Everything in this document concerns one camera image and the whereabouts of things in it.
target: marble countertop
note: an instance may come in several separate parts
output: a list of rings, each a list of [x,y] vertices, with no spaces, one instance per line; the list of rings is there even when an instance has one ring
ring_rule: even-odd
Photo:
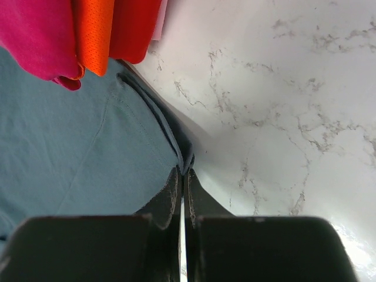
[[[139,73],[239,215],[320,216],[376,281],[376,2],[170,0]]]

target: pink fabric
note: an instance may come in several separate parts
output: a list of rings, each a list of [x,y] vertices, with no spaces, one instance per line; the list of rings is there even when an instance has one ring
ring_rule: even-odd
[[[162,0],[160,3],[157,24],[154,29],[152,40],[160,40],[162,37],[162,28],[165,21],[164,18],[166,16],[167,1],[168,0]]]
[[[0,46],[27,72],[80,88],[71,0],[1,0]]]

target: black plastic object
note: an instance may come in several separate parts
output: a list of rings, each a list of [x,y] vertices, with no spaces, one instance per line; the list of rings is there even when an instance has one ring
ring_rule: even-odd
[[[340,238],[312,217],[198,219],[194,281],[357,281]]]
[[[133,216],[25,222],[0,259],[0,281],[179,281],[184,198],[191,281],[356,281],[335,230],[312,217],[234,217],[193,170]]]

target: hanging garment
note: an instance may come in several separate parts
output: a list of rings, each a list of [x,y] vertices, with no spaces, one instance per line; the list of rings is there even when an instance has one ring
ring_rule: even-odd
[[[107,70],[114,0],[72,1],[81,65],[103,76]]]
[[[70,0],[2,0],[0,46],[27,72],[80,88]]]
[[[115,0],[109,56],[139,63],[146,55],[161,0]]]
[[[154,94],[114,60],[103,78],[86,72],[77,95],[26,73],[1,48],[0,73],[0,249],[27,217],[132,214],[174,167],[187,170],[180,158],[191,163],[172,116],[145,102]]]
[[[162,0],[162,3],[160,4],[158,18],[153,32],[152,40],[160,40],[160,38],[162,37],[162,28],[165,21],[164,18],[166,16],[167,1],[168,0]]]

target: orange fabric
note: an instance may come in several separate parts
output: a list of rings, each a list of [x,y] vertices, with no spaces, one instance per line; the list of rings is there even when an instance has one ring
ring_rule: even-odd
[[[107,71],[114,1],[72,0],[78,61],[99,76]]]
[[[139,63],[156,26],[161,0],[115,0],[109,56]]]
[[[80,62],[78,62],[78,75],[75,76],[74,78],[70,78],[71,80],[79,80],[80,78],[83,78],[85,75],[85,67],[81,65]]]

